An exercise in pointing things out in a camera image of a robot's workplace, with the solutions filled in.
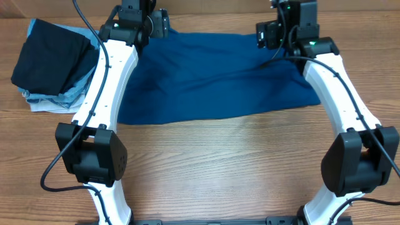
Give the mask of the blue polo shirt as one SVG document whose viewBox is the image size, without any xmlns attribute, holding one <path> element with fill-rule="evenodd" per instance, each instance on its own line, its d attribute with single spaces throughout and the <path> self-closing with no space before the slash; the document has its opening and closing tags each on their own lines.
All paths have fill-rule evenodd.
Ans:
<svg viewBox="0 0 400 225">
<path fill-rule="evenodd" d="M 166 124 L 226 119 L 318 105 L 296 66 L 261 64 L 276 52 L 253 34 L 183 33 L 152 39 L 129 78 L 118 122 Z"/>
</svg>

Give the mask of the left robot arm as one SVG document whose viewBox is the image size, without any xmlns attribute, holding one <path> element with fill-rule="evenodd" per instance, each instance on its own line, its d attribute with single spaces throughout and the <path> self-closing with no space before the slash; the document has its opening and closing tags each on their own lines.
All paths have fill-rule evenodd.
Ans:
<svg viewBox="0 0 400 225">
<path fill-rule="evenodd" d="M 133 212 L 121 179 L 128 152 L 117 136 L 124 92 L 143 49 L 151 38 L 169 36 L 169 15 L 155 1 L 123 1 L 99 31 L 93 31 L 99 58 L 84 101 L 70 123 L 60 123 L 56 142 L 66 171 L 78 189 L 92 196 L 98 224 L 132 224 Z"/>
</svg>

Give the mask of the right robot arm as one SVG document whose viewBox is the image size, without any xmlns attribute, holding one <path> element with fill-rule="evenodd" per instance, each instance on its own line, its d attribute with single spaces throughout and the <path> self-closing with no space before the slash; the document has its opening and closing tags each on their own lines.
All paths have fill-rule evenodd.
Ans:
<svg viewBox="0 0 400 225">
<path fill-rule="evenodd" d="M 316 1 L 277 1 L 277 19 L 256 26 L 257 46 L 285 49 L 316 92 L 329 117 L 334 141 L 321 161 L 323 185 L 294 216 L 269 216 L 267 224 L 351 224 L 344 211 L 385 185 L 399 147 L 395 127 L 384 127 L 359 97 L 330 37 L 319 35 Z"/>
</svg>

